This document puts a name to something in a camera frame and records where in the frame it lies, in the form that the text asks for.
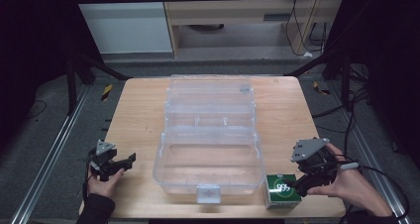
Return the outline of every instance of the wooden table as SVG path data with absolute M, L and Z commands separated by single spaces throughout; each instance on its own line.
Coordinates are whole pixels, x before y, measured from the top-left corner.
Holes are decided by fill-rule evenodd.
M 267 173 L 301 173 L 289 159 L 298 139 L 317 137 L 313 120 L 295 77 L 252 76 L 257 129 Z M 114 218 L 300 218 L 340 217 L 343 201 L 307 196 L 295 208 L 266 210 L 263 189 L 253 195 L 227 195 L 217 205 L 196 204 L 195 195 L 166 194 L 153 180 L 154 159 L 163 131 L 163 102 L 169 78 L 127 81 L 106 141 L 118 150 L 115 161 L 137 153 L 133 168 L 118 183 Z

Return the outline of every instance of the drawer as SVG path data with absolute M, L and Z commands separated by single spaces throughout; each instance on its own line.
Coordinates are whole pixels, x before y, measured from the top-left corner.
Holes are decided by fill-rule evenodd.
M 165 3 L 172 25 L 258 23 L 267 14 L 288 15 L 292 6 L 293 0 Z

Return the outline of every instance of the gray floor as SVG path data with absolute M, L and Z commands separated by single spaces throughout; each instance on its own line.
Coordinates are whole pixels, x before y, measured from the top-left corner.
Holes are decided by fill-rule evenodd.
M 174 73 L 283 74 L 295 70 L 311 59 L 294 55 L 287 45 L 284 32 L 276 24 L 226 25 L 225 29 L 214 32 L 196 32 L 186 27 L 182 32 L 177 58 L 151 58 L 145 59 L 142 63 L 113 61 L 109 65 L 135 77 L 167 76 Z M 333 94 L 325 95 L 313 88 L 313 80 L 319 78 L 321 69 L 322 65 L 311 69 L 300 78 L 312 114 L 339 105 Z M 98 139 L 105 138 L 109 126 L 108 120 L 112 119 L 124 86 L 124 81 L 118 81 L 96 69 L 94 72 L 97 79 L 94 85 L 88 86 L 80 114 L 54 163 L 45 186 L 40 190 L 40 196 L 31 213 L 32 221 L 50 220 L 64 223 L 64 220 L 74 222 L 77 218 L 84 173 L 83 159 Z M 318 81 L 320 85 L 331 91 L 335 91 L 338 82 Z M 110 96 L 107 101 L 101 101 L 104 87 L 110 83 L 113 84 Z M 359 84 L 352 83 L 353 90 L 359 88 Z M 78 83 L 78 91 L 83 89 L 85 86 Z M 0 223 L 9 223 L 18 210 L 66 119 L 65 77 L 59 77 L 41 86 L 37 99 L 39 101 L 34 104 L 29 117 L 40 114 L 22 124 L 20 132 L 12 140 L 13 149 L 1 158 Z M 380 119 L 366 100 L 357 104 L 355 114 L 357 128 L 373 152 L 372 159 L 379 163 L 383 171 L 399 181 L 410 197 L 410 221 L 420 223 L 418 212 L 420 200 L 417 195 L 417 187 L 420 185 L 419 169 L 409 157 L 396 154 L 392 150 L 391 141 Z M 330 138 L 340 148 L 344 144 L 344 134 L 331 132 L 325 128 L 345 131 L 347 127 L 345 115 L 345 112 L 338 111 L 314 119 L 320 137 Z M 359 142 L 356 132 L 352 133 L 349 138 L 349 155 L 363 160 L 363 151 L 358 146 Z M 337 223 L 337 221 L 310 220 L 310 223 Z M 302 223 L 301 220 L 287 220 L 287 222 Z

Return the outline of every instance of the hand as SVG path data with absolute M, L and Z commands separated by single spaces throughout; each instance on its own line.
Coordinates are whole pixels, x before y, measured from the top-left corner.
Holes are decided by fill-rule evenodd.
M 343 154 L 332 144 L 327 144 L 326 147 L 335 155 Z M 338 161 L 343 161 L 344 159 L 343 157 L 337 156 Z M 339 169 L 333 183 L 327 186 L 312 187 L 308 190 L 308 194 L 340 197 L 357 207 L 366 209 L 374 216 L 384 217 L 392 215 L 392 210 L 382 196 L 354 168 L 346 170 Z
M 121 168 L 115 173 L 108 181 L 100 181 L 98 180 L 97 174 L 92 174 L 89 169 L 88 176 L 89 181 L 87 183 L 87 192 L 95 193 L 98 195 L 106 196 L 108 198 L 112 197 L 112 193 L 114 192 L 114 187 L 117 184 L 118 180 L 124 175 L 124 169 Z

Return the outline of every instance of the small box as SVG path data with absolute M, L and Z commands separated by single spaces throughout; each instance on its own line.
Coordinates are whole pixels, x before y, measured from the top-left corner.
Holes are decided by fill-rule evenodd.
M 295 174 L 268 174 L 264 184 L 265 208 L 295 207 L 302 201 L 294 187 L 290 187 L 285 180 L 296 181 Z

